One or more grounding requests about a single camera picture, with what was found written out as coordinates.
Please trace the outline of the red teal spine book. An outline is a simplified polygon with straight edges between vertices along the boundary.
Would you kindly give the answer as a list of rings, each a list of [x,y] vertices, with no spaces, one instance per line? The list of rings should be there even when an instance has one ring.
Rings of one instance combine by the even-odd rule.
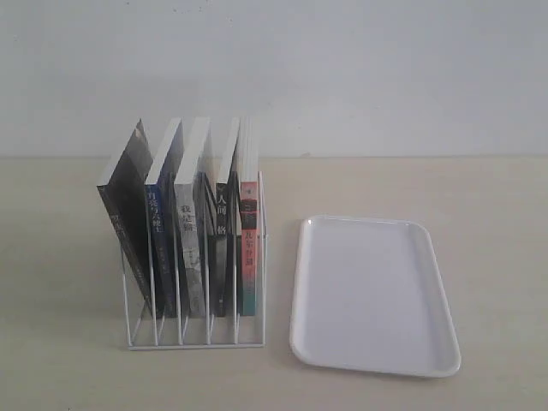
[[[241,119],[239,136],[241,216],[242,316],[256,313],[259,219],[259,153],[248,117]]]

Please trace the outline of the grey spine book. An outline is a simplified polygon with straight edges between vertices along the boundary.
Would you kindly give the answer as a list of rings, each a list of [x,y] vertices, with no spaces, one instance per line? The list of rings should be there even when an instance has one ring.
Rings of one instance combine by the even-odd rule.
[[[202,277],[201,251],[203,244],[204,210],[202,176],[205,172],[203,153],[210,136],[211,120],[197,117],[189,135],[189,144],[183,153],[176,172],[174,190],[176,211],[182,244],[182,258],[188,286],[190,315],[195,318],[206,315],[206,296]]]

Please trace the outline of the blue book with orange moon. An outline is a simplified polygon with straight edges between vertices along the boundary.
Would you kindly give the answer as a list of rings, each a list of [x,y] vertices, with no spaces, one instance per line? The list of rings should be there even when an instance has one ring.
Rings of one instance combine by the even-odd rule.
[[[182,119],[170,120],[145,182],[157,303],[167,318],[176,316],[172,178],[184,151]]]

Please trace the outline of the black spine book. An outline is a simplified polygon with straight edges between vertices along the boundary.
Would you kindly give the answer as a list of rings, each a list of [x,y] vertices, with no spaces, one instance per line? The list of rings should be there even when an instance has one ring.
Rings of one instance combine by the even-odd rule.
[[[213,177],[210,204],[212,233],[208,235],[210,263],[211,308],[216,317],[225,317],[230,310],[231,277],[234,273],[234,236],[236,225],[236,183],[238,139],[241,120],[233,117],[223,154]]]

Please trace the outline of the dark brown book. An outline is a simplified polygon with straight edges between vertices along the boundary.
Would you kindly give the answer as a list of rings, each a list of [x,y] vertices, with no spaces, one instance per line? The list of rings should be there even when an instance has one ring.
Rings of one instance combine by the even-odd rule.
[[[150,312],[164,313],[160,280],[151,278],[145,181],[152,153],[142,121],[131,135],[116,144],[102,172],[97,189],[134,278]]]

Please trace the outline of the white plastic tray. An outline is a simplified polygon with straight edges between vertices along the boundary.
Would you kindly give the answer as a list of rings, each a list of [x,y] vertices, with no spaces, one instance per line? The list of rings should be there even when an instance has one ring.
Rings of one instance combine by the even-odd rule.
[[[405,220],[304,219],[289,344],[310,366],[455,375],[462,356],[429,232]]]

